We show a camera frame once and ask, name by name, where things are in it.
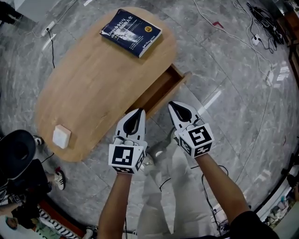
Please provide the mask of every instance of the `blue book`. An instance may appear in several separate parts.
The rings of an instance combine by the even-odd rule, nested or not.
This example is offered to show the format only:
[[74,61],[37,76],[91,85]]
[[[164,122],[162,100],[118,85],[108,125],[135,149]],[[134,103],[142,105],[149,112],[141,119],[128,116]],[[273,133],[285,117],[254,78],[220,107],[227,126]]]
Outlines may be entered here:
[[162,34],[162,29],[119,9],[100,34],[140,58]]

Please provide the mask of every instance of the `sleeve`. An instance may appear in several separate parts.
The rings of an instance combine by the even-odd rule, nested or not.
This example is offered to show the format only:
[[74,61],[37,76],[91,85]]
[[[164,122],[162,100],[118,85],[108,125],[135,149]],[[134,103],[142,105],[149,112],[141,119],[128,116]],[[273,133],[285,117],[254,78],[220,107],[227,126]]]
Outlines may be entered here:
[[230,225],[231,239],[271,238],[279,239],[278,235],[252,211],[237,216]]

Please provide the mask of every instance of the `marble floor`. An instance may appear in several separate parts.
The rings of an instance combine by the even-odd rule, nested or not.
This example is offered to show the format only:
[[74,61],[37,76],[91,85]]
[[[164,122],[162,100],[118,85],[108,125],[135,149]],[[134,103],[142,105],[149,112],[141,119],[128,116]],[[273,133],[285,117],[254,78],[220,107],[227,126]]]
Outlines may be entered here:
[[[250,18],[236,9],[231,0],[196,0],[204,16],[218,21],[224,29],[249,42],[246,28]],[[240,1],[246,7],[246,1]],[[258,0],[250,1],[260,5]],[[51,30],[55,37],[55,64],[88,28],[109,10],[142,7],[164,21],[174,32],[178,54],[175,65],[191,71],[188,80],[173,99],[194,106],[215,137],[211,156],[225,166],[229,176],[240,186],[248,203],[255,209],[280,177],[297,144],[299,133],[299,92],[288,62],[288,49],[278,46],[271,54],[261,44],[256,49],[272,62],[274,79],[269,86],[258,70],[255,52],[236,38],[213,28],[198,13],[193,0],[56,0],[53,8],[37,24],[23,19],[17,26],[0,27],[0,127],[7,134],[26,129],[37,134],[34,123],[35,103],[53,70],[49,38],[35,38],[50,21],[58,21]],[[261,39],[268,38],[260,29]],[[260,57],[261,70],[270,63]],[[164,139],[172,128],[166,106],[147,121],[146,140],[151,146]],[[115,179],[107,166],[108,144],[114,129],[98,143],[82,162],[68,163],[57,156],[43,166],[52,172],[61,167],[67,177],[64,191],[54,189],[50,197],[77,221],[97,224],[100,212]],[[37,152],[44,160],[51,151],[45,146]],[[193,169],[199,182],[201,171]],[[133,176],[128,201],[128,229],[136,229],[142,208],[144,175]],[[213,206],[217,204],[211,190]],[[163,206],[170,228],[175,201],[170,183],[162,187]]]

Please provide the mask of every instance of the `white pants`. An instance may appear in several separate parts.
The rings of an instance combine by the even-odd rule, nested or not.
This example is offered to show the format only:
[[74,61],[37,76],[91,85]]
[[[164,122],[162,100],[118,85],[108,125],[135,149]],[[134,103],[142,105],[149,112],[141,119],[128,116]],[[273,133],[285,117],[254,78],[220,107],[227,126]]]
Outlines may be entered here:
[[176,212],[174,233],[171,234],[161,205],[162,193],[157,183],[159,167],[154,167],[145,179],[143,202],[137,235],[139,239],[184,239],[212,235],[211,212],[206,199],[199,190],[182,149],[174,142],[158,156],[159,162],[166,160],[171,176]]

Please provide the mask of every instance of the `open drawer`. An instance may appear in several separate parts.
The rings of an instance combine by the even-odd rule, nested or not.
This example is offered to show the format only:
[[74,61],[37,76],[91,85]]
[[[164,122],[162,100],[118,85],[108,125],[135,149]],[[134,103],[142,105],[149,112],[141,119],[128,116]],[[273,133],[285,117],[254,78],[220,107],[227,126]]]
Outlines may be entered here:
[[142,108],[150,118],[163,104],[170,100],[180,85],[191,77],[191,72],[182,74],[172,64],[126,111]]

